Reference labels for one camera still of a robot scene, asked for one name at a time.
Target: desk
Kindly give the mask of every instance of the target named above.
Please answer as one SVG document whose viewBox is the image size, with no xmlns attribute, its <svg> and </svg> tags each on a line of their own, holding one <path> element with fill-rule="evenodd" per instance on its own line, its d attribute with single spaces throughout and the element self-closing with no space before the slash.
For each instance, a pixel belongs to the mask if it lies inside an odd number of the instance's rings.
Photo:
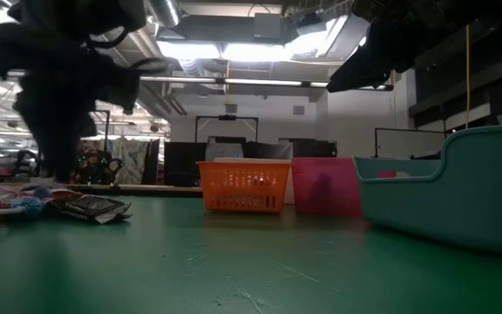
<svg viewBox="0 0 502 314">
<path fill-rule="evenodd" d="M 0 226 L 0 313 L 502 313 L 502 259 L 314 216 L 118 197 L 125 223 Z"/>
</svg>

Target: ceiling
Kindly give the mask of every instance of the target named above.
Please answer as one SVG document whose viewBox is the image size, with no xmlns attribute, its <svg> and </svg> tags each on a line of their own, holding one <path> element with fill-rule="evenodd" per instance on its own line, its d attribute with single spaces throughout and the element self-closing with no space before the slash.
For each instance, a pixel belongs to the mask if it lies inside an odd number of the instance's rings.
<svg viewBox="0 0 502 314">
<path fill-rule="evenodd" d="M 147 14 L 150 15 L 150 2 L 154 0 L 144 0 Z M 255 13 L 266 12 L 263 6 L 254 4 L 250 0 L 179 0 L 180 7 L 186 16 L 213 17 L 247 17 Z M 300 12 L 315 11 L 319 8 L 329 9 L 340 1 L 321 0 L 267 0 L 261 2 L 271 13 L 282 14 L 283 17 L 295 18 Z M 4 11 L 0 11 L 0 23 L 9 19 Z M 292 80 L 327 80 L 329 73 L 333 72 L 339 64 L 350 55 L 357 47 L 358 42 L 365 36 L 368 24 L 362 19 L 349 16 L 343 26 L 342 31 L 330 46 L 327 54 L 322 58 L 297 59 L 291 62 L 230 62 L 229 76 L 240 79 L 292 79 Z M 131 65 L 143 58 L 163 57 L 155 41 L 155 25 L 148 25 L 131 33 L 120 45 L 106 51 L 113 57 L 116 63 L 124 66 Z M 120 30 L 111 31 L 100 37 L 99 40 L 112 40 L 118 36 Z M 184 75 L 183 69 L 179 67 L 175 60 L 171 60 L 173 65 L 166 75 Z M 219 62 L 215 59 L 201 60 L 203 68 L 207 73 L 223 76 L 227 73 L 227 63 Z M 6 91 L 12 83 L 0 82 L 0 92 Z M 322 89 L 309 88 L 289 88 L 289 87 L 268 87 L 253 85 L 232 85 L 229 92 L 240 95 L 260 95 L 268 96 L 303 96 L 309 101 L 316 101 L 323 93 Z M 202 85 L 170 85 L 160 82 L 143 82 L 139 91 L 138 110 L 132 117 L 124 117 L 119 109 L 109 104 L 101 104 L 99 107 L 111 109 L 112 119 L 116 121 L 133 120 L 140 122 L 141 132 L 148 128 L 152 117 L 170 119 L 178 115 L 185 115 L 187 111 L 176 99 L 178 94 L 197 94 L 201 97 L 206 95 L 224 94 L 224 88 L 208 89 Z M 13 92 L 6 99 L 0 101 L 0 114 L 16 116 L 11 106 L 13 103 Z"/>
</svg>

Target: orange object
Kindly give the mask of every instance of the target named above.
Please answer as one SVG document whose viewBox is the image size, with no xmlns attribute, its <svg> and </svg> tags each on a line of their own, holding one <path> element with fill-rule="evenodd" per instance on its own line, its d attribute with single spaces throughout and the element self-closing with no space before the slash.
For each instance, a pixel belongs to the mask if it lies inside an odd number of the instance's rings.
<svg viewBox="0 0 502 314">
<path fill-rule="evenodd" d="M 207 210 L 281 213 L 289 164 L 197 162 Z"/>
</svg>

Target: green tabletop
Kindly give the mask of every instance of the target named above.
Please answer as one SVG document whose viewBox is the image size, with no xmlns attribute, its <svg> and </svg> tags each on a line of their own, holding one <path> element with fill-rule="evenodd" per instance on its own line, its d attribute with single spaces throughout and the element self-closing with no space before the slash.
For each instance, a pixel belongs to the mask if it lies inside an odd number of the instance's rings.
<svg viewBox="0 0 502 314">
<path fill-rule="evenodd" d="M 502 313 L 502 258 L 358 220 L 119 199 L 129 222 L 0 226 L 0 313 Z"/>
</svg>

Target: orange plastic basket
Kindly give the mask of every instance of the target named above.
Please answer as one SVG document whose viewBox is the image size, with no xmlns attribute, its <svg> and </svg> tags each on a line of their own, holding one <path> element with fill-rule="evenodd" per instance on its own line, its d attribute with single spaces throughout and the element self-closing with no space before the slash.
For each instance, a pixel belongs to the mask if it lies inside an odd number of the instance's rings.
<svg viewBox="0 0 502 314">
<path fill-rule="evenodd" d="M 197 162 L 207 210 L 280 213 L 289 164 Z"/>
</svg>

